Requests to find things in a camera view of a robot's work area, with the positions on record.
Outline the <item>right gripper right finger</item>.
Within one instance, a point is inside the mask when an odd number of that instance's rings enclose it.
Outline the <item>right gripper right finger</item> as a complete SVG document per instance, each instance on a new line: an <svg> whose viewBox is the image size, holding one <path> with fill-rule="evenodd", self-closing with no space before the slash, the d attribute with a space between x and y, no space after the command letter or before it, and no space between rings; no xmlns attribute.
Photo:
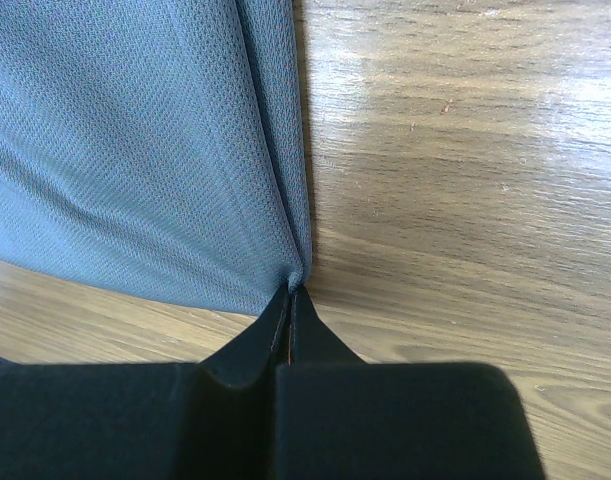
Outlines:
<svg viewBox="0 0 611 480"><path fill-rule="evenodd" d="M519 394L475 362L370 364L291 300L276 372L278 479L541 479Z"/></svg>

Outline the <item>grey t shirt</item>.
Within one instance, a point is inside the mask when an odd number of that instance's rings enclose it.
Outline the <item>grey t shirt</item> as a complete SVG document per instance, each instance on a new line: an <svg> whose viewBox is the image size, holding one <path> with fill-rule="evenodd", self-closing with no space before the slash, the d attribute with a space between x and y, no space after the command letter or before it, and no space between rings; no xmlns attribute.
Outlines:
<svg viewBox="0 0 611 480"><path fill-rule="evenodd" d="M0 260L258 314L312 268L289 1L0 1Z"/></svg>

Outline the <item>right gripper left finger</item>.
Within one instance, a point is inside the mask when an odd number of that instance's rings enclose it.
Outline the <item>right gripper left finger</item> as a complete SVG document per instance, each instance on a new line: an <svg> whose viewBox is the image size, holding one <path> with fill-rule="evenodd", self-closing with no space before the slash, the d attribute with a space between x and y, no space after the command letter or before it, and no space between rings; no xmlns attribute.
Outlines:
<svg viewBox="0 0 611 480"><path fill-rule="evenodd" d="M198 363L0 362L0 479L254 478L290 295Z"/></svg>

